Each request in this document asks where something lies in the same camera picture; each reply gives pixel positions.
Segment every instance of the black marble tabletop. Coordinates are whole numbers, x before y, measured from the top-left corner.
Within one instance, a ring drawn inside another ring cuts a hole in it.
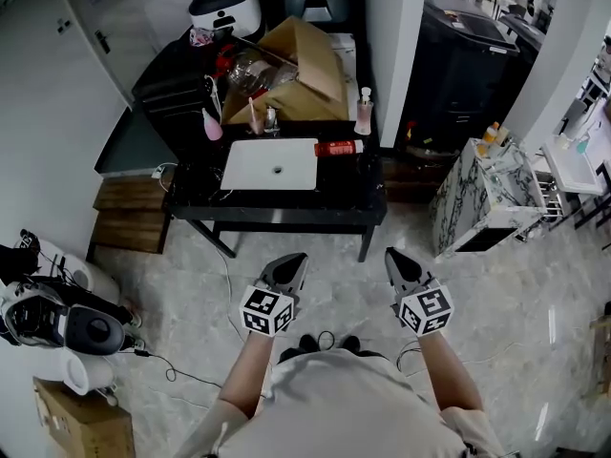
[[[256,137],[247,132],[247,126],[225,126],[222,139],[212,142],[204,135],[192,159],[180,163],[166,196],[170,212],[179,219],[234,222],[382,222],[387,205],[376,135],[357,135],[354,122],[349,121],[281,122],[280,127],[278,137],[316,137],[320,142],[363,139],[365,151],[319,158],[313,191],[228,192],[220,188],[232,142]],[[256,140],[264,140],[265,135],[261,138]]]

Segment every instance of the pink lotion bottle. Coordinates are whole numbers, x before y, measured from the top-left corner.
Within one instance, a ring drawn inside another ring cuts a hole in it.
[[[201,114],[203,115],[203,129],[208,136],[208,139],[211,141],[217,141],[222,137],[222,128],[221,124],[217,122],[217,120],[206,112],[205,109],[201,109]]]
[[[371,111],[373,110],[373,102],[371,101],[371,88],[363,87],[361,89],[361,99],[356,105],[356,125],[354,132],[360,135],[371,134]]]

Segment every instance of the rice cooker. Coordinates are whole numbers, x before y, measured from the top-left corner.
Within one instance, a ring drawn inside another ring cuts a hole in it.
[[[264,34],[259,0],[193,0],[189,14],[197,28],[209,31],[233,28],[233,35],[255,42]]]

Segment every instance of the black shoe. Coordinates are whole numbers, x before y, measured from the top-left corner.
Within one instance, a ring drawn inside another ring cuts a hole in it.
[[[340,347],[347,349],[350,353],[358,353],[361,351],[361,340],[359,340],[356,336],[348,336],[344,339]]]
[[[299,347],[308,353],[315,353],[321,350],[316,340],[309,334],[304,334],[304,336],[302,336],[299,340]]]

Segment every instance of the door handle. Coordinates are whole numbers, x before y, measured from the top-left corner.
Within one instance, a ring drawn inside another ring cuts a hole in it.
[[[108,41],[106,40],[107,37],[108,35],[104,35],[101,31],[95,31],[95,38],[106,54],[111,51],[111,47],[108,45]]]

